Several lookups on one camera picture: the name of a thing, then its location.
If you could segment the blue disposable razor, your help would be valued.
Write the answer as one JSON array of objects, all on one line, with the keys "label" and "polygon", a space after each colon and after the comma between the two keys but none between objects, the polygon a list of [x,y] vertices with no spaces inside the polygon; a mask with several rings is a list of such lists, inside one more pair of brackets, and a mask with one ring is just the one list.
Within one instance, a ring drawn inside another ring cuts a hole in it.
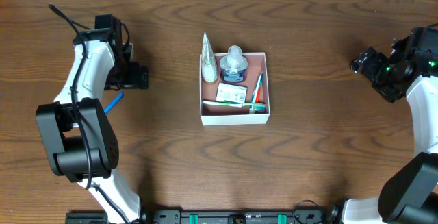
[{"label": "blue disposable razor", "polygon": [[104,113],[108,114],[113,108],[114,106],[124,97],[124,93],[121,92],[119,94],[117,94],[112,101],[106,105],[106,107],[104,108]]}]

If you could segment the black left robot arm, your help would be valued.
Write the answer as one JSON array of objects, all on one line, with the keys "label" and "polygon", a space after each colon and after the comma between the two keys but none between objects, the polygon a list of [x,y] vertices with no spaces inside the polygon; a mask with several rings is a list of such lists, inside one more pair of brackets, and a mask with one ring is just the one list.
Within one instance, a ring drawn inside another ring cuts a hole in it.
[{"label": "black left robot arm", "polygon": [[127,26],[111,14],[73,41],[75,59],[52,103],[39,105],[36,122],[51,170],[78,183],[99,202],[101,217],[73,223],[147,223],[142,200],[118,169],[120,150],[101,104],[105,90],[147,89],[148,69],[132,61]]}]

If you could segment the dark blue clear bottle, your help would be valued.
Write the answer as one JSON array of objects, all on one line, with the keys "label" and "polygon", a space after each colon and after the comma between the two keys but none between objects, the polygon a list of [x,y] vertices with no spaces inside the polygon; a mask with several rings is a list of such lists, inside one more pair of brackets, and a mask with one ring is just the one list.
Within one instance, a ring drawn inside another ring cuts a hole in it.
[{"label": "dark blue clear bottle", "polygon": [[224,82],[243,82],[246,79],[247,68],[248,61],[237,45],[230,46],[228,54],[220,59],[220,76]]}]

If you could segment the green white toothbrush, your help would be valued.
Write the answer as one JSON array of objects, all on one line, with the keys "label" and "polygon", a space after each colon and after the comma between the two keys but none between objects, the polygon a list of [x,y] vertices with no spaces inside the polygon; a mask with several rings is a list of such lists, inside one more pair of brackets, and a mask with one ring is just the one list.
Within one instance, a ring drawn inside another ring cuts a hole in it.
[{"label": "green white toothbrush", "polygon": [[217,102],[217,101],[202,101],[202,104],[212,105],[212,106],[224,106],[224,107],[233,107],[233,108],[243,108],[249,107],[254,111],[265,112],[266,105],[263,103],[226,103],[226,102]]}]

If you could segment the green white soap packet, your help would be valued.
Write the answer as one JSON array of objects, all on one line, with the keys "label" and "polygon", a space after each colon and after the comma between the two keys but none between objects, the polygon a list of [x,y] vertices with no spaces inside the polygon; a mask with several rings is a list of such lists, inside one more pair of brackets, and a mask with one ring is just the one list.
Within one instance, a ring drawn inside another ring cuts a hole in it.
[{"label": "green white soap packet", "polygon": [[220,82],[216,93],[216,101],[228,103],[244,103],[247,87]]}]

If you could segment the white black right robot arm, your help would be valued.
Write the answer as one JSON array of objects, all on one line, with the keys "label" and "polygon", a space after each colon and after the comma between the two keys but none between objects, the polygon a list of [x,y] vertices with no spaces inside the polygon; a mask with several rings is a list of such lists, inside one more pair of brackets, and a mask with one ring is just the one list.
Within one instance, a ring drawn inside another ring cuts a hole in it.
[{"label": "white black right robot arm", "polygon": [[350,63],[387,102],[404,99],[411,114],[413,157],[375,197],[345,199],[329,223],[437,224],[437,26],[414,27],[390,55],[368,47]]}]

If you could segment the white cream tube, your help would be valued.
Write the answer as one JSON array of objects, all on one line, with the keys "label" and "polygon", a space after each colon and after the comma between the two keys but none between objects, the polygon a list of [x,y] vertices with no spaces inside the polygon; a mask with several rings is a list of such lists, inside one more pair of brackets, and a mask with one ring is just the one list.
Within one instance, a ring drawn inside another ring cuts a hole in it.
[{"label": "white cream tube", "polygon": [[203,45],[201,50],[201,74],[207,83],[215,82],[218,78],[218,67],[215,55],[206,32],[203,35]]}]

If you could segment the red green toothpaste tube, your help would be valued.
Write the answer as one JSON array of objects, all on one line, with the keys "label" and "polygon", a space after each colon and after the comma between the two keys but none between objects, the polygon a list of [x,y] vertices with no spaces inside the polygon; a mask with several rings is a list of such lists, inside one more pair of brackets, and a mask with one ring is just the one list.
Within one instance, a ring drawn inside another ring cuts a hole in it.
[{"label": "red green toothpaste tube", "polygon": [[255,89],[253,91],[253,96],[252,96],[252,101],[251,101],[252,105],[249,109],[249,114],[256,113],[256,110],[257,110],[256,103],[259,100],[262,83],[263,83],[263,73],[260,72],[259,77],[258,77],[257,82],[256,82],[256,85],[255,85]]}]

